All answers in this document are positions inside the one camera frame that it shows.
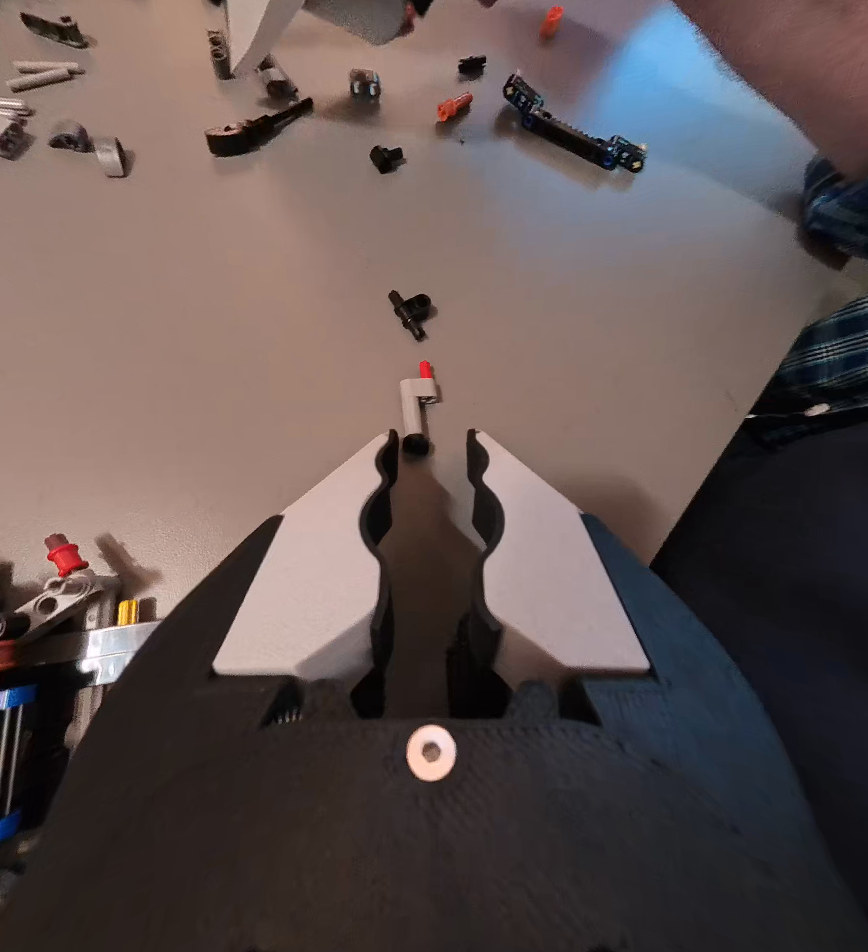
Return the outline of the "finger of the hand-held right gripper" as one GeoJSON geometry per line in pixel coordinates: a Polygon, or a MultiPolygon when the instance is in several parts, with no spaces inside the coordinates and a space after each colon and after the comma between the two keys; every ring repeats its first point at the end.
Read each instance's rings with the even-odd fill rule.
{"type": "Polygon", "coordinates": [[[414,28],[412,1],[306,1],[304,11],[372,46],[389,44],[414,28]]]}
{"type": "Polygon", "coordinates": [[[226,1],[231,73],[256,69],[304,5],[304,1],[226,1]]]}

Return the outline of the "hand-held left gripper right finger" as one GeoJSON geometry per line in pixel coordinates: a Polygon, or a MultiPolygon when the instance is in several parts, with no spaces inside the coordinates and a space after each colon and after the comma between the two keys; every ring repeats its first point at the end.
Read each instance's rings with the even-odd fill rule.
{"type": "Polygon", "coordinates": [[[486,432],[471,429],[465,447],[484,549],[447,651],[450,714],[499,717],[525,683],[569,697],[586,678],[648,675],[581,509],[486,432]]]}

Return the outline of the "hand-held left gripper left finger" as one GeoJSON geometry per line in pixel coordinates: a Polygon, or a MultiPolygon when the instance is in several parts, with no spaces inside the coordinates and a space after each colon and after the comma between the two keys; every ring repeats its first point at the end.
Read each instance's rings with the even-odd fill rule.
{"type": "Polygon", "coordinates": [[[213,660],[228,677],[334,681],[357,713],[379,718],[393,653],[390,572],[400,438],[371,440],[281,513],[213,660]]]}

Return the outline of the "grey lego axle assembly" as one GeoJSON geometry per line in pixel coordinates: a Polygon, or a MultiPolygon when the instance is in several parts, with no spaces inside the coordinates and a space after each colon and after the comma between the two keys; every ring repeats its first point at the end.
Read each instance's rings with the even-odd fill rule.
{"type": "Polygon", "coordinates": [[[427,457],[431,446],[426,425],[427,407],[440,400],[440,389],[428,360],[419,362],[417,377],[401,381],[400,396],[404,424],[403,452],[413,458],[427,457]]]}

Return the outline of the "person's right forearm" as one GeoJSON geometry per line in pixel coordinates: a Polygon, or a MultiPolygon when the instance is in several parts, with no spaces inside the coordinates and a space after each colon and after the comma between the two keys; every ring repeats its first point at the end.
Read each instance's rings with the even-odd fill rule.
{"type": "Polygon", "coordinates": [[[841,177],[868,184],[868,1],[681,1],[737,75],[841,177]]]}

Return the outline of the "dark grey lego link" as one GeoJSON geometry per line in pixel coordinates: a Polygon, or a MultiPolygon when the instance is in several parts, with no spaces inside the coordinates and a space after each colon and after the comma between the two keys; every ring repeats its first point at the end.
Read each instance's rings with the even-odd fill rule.
{"type": "Polygon", "coordinates": [[[287,76],[271,54],[267,55],[257,66],[266,97],[275,103],[291,104],[299,101],[297,86],[287,76]]]}

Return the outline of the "long black lego lever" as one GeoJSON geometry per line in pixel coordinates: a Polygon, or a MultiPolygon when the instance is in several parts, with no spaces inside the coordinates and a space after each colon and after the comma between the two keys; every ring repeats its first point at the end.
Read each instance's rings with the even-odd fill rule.
{"type": "Polygon", "coordinates": [[[313,98],[293,103],[277,113],[208,128],[203,135],[206,147],[216,158],[234,158],[261,149],[291,123],[313,112],[313,98]]]}

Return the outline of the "dark lego panel piece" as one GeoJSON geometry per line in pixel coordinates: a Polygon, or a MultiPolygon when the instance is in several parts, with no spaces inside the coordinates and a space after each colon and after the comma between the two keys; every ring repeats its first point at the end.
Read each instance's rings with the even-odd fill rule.
{"type": "Polygon", "coordinates": [[[23,10],[20,12],[20,19],[23,27],[36,36],[71,49],[89,48],[89,41],[83,30],[69,15],[52,16],[23,10]]]}

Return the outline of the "black lego rack beam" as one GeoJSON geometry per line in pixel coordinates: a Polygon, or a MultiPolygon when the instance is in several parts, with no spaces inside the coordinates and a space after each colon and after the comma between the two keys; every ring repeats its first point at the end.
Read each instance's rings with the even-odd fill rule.
{"type": "Polygon", "coordinates": [[[544,97],[513,72],[502,87],[504,100],[520,115],[523,129],[549,144],[606,171],[641,173],[647,147],[614,135],[608,139],[592,136],[549,113],[544,97]]]}

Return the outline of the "black lego pin connector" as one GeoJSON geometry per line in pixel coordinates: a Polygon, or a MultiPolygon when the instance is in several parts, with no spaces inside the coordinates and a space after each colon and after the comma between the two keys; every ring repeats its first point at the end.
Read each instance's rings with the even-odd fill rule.
{"type": "Polygon", "coordinates": [[[426,340],[428,335],[425,323],[433,311],[431,298],[425,293],[419,293],[405,299],[399,292],[391,291],[388,293],[388,300],[396,317],[413,339],[417,342],[426,340]]]}

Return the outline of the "partly built lego model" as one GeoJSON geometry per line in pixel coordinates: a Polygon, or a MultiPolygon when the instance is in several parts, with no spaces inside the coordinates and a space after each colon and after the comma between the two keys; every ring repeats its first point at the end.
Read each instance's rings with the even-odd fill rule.
{"type": "Polygon", "coordinates": [[[0,573],[0,906],[19,882],[77,746],[156,627],[123,580],[61,532],[49,576],[14,603],[0,573]]]}

